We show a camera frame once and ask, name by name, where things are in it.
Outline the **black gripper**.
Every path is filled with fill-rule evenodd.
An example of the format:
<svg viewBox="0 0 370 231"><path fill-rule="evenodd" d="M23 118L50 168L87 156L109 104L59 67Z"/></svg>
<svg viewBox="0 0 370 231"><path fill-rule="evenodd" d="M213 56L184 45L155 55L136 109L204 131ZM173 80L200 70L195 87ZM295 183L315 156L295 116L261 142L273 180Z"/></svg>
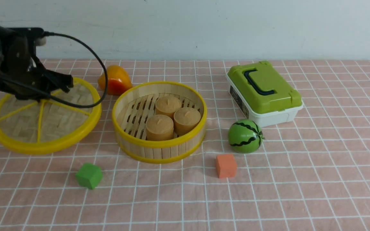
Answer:
<svg viewBox="0 0 370 231"><path fill-rule="evenodd" d="M40 94L29 87L45 92L62 90L68 93L74 87L73 76L43 70L36 58L37 41L44 35L42 28L0 28L0 91L19 100L40 100Z"/></svg>

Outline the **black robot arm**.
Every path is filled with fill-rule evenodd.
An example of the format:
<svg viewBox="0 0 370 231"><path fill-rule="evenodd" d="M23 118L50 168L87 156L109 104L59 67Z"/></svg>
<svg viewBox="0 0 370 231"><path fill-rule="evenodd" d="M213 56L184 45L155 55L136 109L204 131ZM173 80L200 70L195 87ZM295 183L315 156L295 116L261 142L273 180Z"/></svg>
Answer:
<svg viewBox="0 0 370 231"><path fill-rule="evenodd" d="M56 90L68 93L73 77L48 70L36 55L48 33L42 28L0 26L0 91L18 100L48 99Z"/></svg>

